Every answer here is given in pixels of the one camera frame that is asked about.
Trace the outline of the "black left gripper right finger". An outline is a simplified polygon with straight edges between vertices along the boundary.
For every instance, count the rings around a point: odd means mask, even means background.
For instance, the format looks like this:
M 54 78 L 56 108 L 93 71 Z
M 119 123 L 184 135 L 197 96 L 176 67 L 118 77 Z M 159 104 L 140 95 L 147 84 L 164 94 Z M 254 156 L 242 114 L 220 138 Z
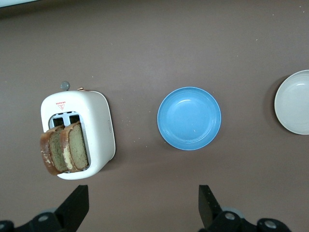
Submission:
M 288 232 L 283 222 L 261 218 L 256 224 L 248 222 L 236 209 L 222 208 L 208 185 L 198 189 L 198 210 L 204 225 L 201 232 Z

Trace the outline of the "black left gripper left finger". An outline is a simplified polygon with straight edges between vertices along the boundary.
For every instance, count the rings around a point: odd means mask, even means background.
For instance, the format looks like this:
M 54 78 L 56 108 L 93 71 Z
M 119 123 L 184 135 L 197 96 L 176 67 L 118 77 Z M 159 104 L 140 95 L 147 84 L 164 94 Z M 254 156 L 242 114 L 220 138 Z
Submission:
M 88 186 L 79 185 L 54 212 L 41 213 L 19 227 L 15 227 L 10 220 L 2 220 L 0 230 L 2 232 L 75 232 L 88 211 Z

